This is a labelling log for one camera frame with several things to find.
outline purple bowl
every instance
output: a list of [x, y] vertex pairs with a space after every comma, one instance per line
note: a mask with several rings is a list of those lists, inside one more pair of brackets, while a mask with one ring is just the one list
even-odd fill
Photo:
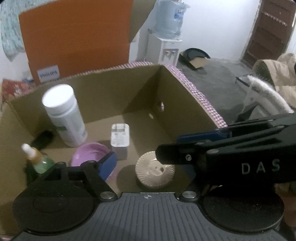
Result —
[[72, 157], [71, 166], [78, 167], [85, 161], [99, 161], [109, 152], [108, 147], [97, 142], [84, 144], [77, 148]]

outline round hole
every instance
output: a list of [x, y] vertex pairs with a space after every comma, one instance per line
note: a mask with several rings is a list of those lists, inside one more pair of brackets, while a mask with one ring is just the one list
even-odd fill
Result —
[[159, 103], [159, 110], [160, 110], [160, 112], [163, 112], [165, 110], [165, 106], [164, 106], [163, 102]]

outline philips label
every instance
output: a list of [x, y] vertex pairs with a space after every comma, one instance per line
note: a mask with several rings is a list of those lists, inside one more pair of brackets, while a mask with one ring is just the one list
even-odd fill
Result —
[[45, 82], [48, 80], [57, 80], [60, 78], [59, 67], [57, 65], [37, 70], [37, 73], [40, 82]]

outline white dropper bulb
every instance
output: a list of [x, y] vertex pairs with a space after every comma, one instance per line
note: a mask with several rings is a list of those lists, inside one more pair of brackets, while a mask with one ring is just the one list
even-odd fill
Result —
[[22, 150], [27, 154], [28, 158], [35, 158], [37, 156], [36, 150], [28, 144], [22, 144]]

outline cardboard piece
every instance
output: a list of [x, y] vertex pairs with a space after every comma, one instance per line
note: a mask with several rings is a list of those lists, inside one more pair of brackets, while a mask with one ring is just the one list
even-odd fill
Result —
[[154, 4], [155, 0], [59, 0], [21, 13], [34, 81], [128, 63], [130, 42]]
[[[26, 188], [23, 173], [26, 158], [20, 147], [40, 132], [53, 129], [41, 98], [47, 89], [61, 83], [74, 89], [88, 131], [86, 142], [99, 142], [110, 148], [112, 124], [130, 126], [128, 159], [118, 161], [107, 179], [118, 194], [149, 192], [137, 182], [135, 174], [135, 164], [144, 153], [156, 150], [160, 144], [175, 142], [179, 135], [217, 128], [211, 115], [161, 65], [94, 71], [48, 82], [35, 92], [4, 105], [0, 122], [0, 235], [15, 235], [19, 231], [11, 207], [14, 198]], [[56, 135], [43, 151], [56, 162], [70, 164], [75, 150]], [[176, 167], [174, 181], [157, 191], [180, 193], [190, 182], [184, 170]]]
[[192, 69], [198, 69], [198, 68], [201, 68], [203, 66], [205, 66], [206, 64], [209, 63], [208, 59], [207, 58], [195, 58], [191, 61], [187, 61], [185, 60], [185, 58], [183, 57], [183, 52], [180, 53], [180, 56], [181, 56], [181, 60], [185, 61], [186, 63], [189, 64], [189, 67], [191, 67]]

